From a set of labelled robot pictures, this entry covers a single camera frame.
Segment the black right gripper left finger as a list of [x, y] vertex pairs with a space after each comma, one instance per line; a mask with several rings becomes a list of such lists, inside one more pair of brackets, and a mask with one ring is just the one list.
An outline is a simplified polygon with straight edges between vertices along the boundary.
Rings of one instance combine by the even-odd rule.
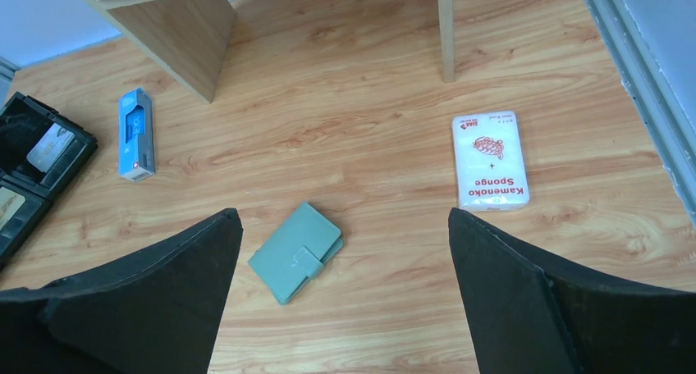
[[38, 289], [1, 293], [4, 373], [205, 373], [243, 227], [226, 208]]

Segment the teal card holder wallet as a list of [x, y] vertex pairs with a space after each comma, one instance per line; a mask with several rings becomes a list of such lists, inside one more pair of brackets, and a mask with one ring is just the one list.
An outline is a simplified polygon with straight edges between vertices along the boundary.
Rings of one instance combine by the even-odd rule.
[[343, 247], [341, 230], [301, 203], [248, 261], [280, 305], [288, 304]]

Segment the gold card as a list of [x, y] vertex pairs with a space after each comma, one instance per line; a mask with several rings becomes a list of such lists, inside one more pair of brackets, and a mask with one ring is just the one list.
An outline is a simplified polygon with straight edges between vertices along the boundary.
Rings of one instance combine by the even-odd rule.
[[2, 229], [20, 210], [26, 198], [11, 189], [0, 189], [0, 228]]

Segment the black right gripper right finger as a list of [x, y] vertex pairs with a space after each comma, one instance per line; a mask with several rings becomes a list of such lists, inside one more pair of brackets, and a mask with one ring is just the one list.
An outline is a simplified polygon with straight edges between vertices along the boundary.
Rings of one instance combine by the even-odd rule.
[[482, 373], [694, 372], [694, 293], [593, 270], [459, 208], [448, 227]]

